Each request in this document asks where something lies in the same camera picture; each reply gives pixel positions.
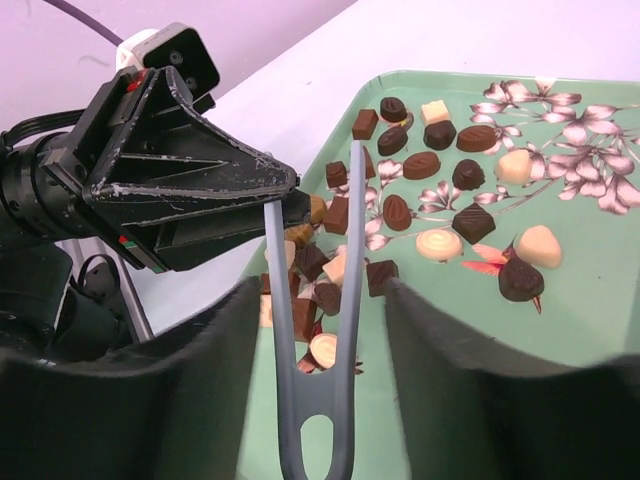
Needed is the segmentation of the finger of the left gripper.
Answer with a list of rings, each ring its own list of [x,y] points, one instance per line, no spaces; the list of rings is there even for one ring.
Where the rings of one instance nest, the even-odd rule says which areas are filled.
[[[159,271],[186,271],[265,233],[264,208],[281,225],[310,221],[311,197],[298,188],[239,192],[170,187],[114,190],[116,222]]]
[[[176,68],[148,70],[137,93],[92,173],[90,199],[230,210],[282,200],[298,186],[292,167],[199,114]]]

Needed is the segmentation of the green floral tray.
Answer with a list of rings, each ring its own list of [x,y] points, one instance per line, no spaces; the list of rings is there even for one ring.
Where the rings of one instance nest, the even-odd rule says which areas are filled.
[[[367,83],[306,173],[313,224],[298,229],[290,351],[301,430],[280,445],[276,302],[265,298],[243,436],[247,479],[328,479],[340,457],[330,369],[309,351],[319,333],[345,346],[328,302],[346,293],[347,237],[364,240],[355,389],[355,479],[414,479],[385,320],[398,280],[439,310],[516,350],[584,367],[639,359],[639,87],[630,82],[498,79],[396,71]],[[483,207],[496,229],[472,245],[456,213]],[[498,274],[530,227],[563,251],[532,265],[545,289],[512,302]]]

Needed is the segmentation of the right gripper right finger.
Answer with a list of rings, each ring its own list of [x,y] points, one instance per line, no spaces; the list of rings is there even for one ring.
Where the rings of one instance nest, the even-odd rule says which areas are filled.
[[[385,320],[414,479],[635,479],[639,359],[570,367],[439,310],[398,280]]]

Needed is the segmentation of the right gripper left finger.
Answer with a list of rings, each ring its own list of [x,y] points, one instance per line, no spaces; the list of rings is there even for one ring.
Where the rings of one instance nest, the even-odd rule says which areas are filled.
[[[94,362],[1,353],[5,479],[232,479],[260,310],[255,277]]]

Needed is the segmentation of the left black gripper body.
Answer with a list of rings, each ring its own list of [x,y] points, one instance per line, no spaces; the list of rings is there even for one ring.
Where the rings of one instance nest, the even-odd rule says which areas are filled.
[[[1,248],[97,237],[134,268],[160,270],[160,72],[126,69],[82,111],[41,117],[1,135]]]

